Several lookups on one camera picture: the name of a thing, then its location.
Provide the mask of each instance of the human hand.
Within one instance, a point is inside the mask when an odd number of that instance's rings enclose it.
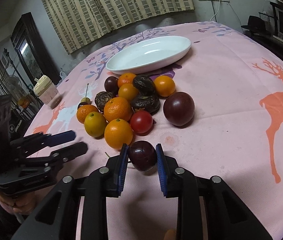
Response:
[[[36,207],[34,192],[29,192],[17,198],[6,196],[0,192],[0,202],[10,206],[15,213],[29,215]]]
[[[164,236],[164,240],[175,240],[175,239],[176,239],[176,231],[174,229],[169,229]]]

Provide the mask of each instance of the power cord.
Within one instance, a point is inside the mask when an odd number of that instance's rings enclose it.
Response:
[[[231,3],[228,3],[229,6],[232,8],[233,12],[236,14],[237,19],[240,21],[240,18],[238,17],[237,13],[235,12],[234,8],[232,7]]]
[[[221,5],[221,1],[219,0],[217,13],[215,13],[215,15],[210,19],[210,21],[215,17],[215,20],[217,22],[216,15],[219,13],[220,5]]]
[[[211,2],[212,2],[213,11],[214,11],[214,14],[215,14],[216,12],[215,12],[215,8],[214,8],[214,3],[213,3],[213,1],[211,1]]]

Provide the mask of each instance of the plum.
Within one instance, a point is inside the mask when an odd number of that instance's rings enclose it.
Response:
[[[77,110],[78,110],[78,108],[80,108],[81,106],[85,106],[85,105],[89,105],[89,103],[87,103],[87,102],[80,102],[80,103],[78,104],[78,106],[77,106]]]
[[[127,154],[131,163],[139,171],[149,171],[157,163],[156,151],[147,141],[134,142]]]
[[[185,92],[177,92],[166,99],[163,112],[166,119],[175,126],[187,124],[194,116],[195,103]]]
[[[107,92],[113,92],[115,95],[117,95],[118,94],[118,90],[119,90],[117,82],[118,82],[118,78],[116,78],[114,76],[108,77],[105,80],[105,84],[104,84],[105,90]]]

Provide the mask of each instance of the cup lid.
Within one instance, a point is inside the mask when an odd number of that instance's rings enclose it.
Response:
[[[43,75],[40,79],[35,78],[37,84],[34,87],[34,93],[36,95],[41,94],[43,91],[46,91],[47,88],[51,85],[52,81],[46,75]]]

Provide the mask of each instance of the metal screw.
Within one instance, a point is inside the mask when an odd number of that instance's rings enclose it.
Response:
[[[43,170],[44,170],[44,172],[50,171],[50,170],[51,170],[51,167],[50,167],[50,166],[45,167]]]
[[[214,183],[220,183],[222,181],[222,179],[220,177],[218,177],[218,176],[214,176],[214,177],[212,177],[212,181]]]
[[[184,170],[183,168],[176,168],[176,169],[175,169],[175,172],[176,172],[177,174],[183,174],[183,173],[185,172],[185,170]]]
[[[71,176],[65,176],[62,178],[62,181],[65,182],[65,183],[69,183],[72,181],[72,177]]]
[[[109,168],[107,168],[107,167],[101,167],[101,168],[99,169],[99,172],[100,172],[101,174],[105,174],[105,173],[109,172]]]

